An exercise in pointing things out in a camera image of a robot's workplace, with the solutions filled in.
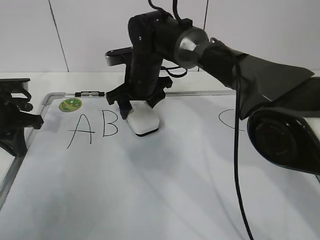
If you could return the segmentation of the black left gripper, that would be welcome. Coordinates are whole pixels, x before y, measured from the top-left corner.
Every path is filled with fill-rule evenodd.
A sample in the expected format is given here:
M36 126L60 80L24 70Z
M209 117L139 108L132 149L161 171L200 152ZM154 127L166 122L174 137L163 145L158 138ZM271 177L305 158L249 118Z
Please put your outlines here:
M11 92L0 91L0 147L14 157L27 153L25 129L39 130L44 120L41 115L30 114L33 105L28 91L17 92L24 97L13 97Z

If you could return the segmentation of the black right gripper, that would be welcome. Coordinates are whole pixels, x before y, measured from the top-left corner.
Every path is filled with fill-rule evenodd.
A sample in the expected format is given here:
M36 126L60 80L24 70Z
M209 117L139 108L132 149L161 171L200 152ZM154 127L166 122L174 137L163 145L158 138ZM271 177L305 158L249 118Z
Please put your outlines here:
M160 77L160 62L138 62L132 60L125 65L124 83L105 94L109 105L117 102L123 120L128 118L133 107L130 101L146 101L153 109L164 100L164 89L171 88L170 77Z

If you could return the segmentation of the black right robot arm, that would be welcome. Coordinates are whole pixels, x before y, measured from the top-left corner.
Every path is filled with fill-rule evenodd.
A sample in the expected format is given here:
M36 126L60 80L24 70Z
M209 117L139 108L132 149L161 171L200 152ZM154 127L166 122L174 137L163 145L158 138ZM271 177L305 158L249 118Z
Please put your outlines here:
M164 10L131 17L128 35L131 47L106 53L110 66L126 66L124 83L106 93L123 119L131 101L154 107L165 98L173 74L160 76L163 60L186 70L199 67L236 91L236 119L247 120L261 156L283 168L320 173L320 79L311 70L234 50Z

